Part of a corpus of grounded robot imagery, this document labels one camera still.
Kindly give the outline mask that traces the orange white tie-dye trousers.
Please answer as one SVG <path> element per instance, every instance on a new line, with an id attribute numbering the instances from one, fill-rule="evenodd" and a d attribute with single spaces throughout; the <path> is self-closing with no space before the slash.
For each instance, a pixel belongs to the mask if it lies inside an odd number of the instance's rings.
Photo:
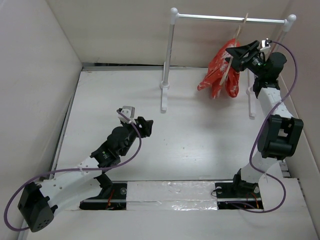
<path id="1" fill-rule="evenodd" d="M 211 97 L 217 98 L 224 86 L 229 97 L 236 98 L 238 96 L 240 74 L 232 67 L 227 70 L 229 63 L 226 61 L 226 58 L 230 58 L 231 55 L 226 52 L 226 49 L 239 46 L 239 41 L 232 38 L 217 52 L 208 64 L 205 77 L 197 86 L 198 91 L 211 88 Z"/>

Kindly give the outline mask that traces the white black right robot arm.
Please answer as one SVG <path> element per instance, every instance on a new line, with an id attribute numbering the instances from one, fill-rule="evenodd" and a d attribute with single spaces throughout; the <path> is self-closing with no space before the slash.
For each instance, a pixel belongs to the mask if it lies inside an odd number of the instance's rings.
<path id="1" fill-rule="evenodd" d="M 270 40 L 266 39 L 263 46 L 255 40 L 244 46 L 226 48 L 230 56 L 225 60 L 232 69 L 236 72 L 249 70 L 254 75 L 252 91 L 265 115 L 250 152 L 249 163 L 234 175 L 227 189 L 223 189 L 234 198 L 259 192 L 261 176 L 275 161 L 295 153 L 304 126 L 301 119 L 288 111 L 284 103 L 286 98 L 281 96 L 278 78 L 287 58 L 281 52 L 273 52 L 266 57 L 265 49 L 269 46 Z"/>

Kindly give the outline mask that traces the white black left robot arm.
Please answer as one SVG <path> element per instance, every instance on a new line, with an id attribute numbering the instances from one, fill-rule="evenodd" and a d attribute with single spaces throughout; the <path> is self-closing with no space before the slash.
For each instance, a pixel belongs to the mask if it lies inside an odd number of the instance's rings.
<path id="1" fill-rule="evenodd" d="M 153 123 L 142 116 L 133 120 L 123 118 L 106 141 L 76 167 L 53 179 L 26 184 L 17 207 L 30 231 L 44 229 L 58 213 L 82 200 L 94 195 L 107 198 L 113 182 L 106 172 L 121 165 L 121 157 L 135 140 L 151 136 Z"/>

